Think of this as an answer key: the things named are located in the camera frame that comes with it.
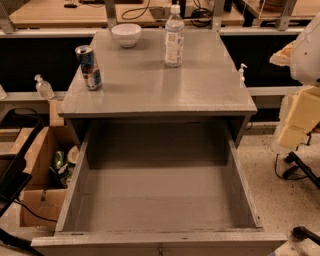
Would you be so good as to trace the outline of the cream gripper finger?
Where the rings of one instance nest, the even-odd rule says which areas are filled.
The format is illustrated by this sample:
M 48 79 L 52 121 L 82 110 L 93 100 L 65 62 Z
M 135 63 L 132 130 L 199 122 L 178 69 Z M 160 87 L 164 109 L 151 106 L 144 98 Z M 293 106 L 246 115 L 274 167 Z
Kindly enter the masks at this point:
M 319 123 L 320 88 L 304 86 L 292 97 L 277 143 L 284 148 L 295 149 Z
M 285 47 L 283 47 L 281 50 L 274 53 L 270 59 L 269 62 L 274 65 L 278 66 L 289 66 L 290 65 L 290 56 L 291 51 L 294 46 L 294 41 L 287 44 Z

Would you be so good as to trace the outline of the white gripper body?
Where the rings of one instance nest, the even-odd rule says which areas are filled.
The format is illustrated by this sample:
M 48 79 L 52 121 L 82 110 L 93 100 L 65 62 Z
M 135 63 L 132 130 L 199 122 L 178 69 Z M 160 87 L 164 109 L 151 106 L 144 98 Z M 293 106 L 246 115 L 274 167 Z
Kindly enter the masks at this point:
M 307 134 L 319 123 L 320 98 L 318 96 L 299 94 L 285 98 L 271 149 L 275 153 L 295 150 L 306 141 Z

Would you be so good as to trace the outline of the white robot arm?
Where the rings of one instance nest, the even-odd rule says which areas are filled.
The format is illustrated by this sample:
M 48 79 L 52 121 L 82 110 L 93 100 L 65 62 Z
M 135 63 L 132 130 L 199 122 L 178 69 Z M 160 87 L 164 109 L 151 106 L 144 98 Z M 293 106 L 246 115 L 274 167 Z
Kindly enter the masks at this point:
M 288 66 L 291 77 L 302 84 L 297 92 L 283 98 L 271 146 L 276 153 L 289 152 L 320 123 L 320 14 L 269 62 Z

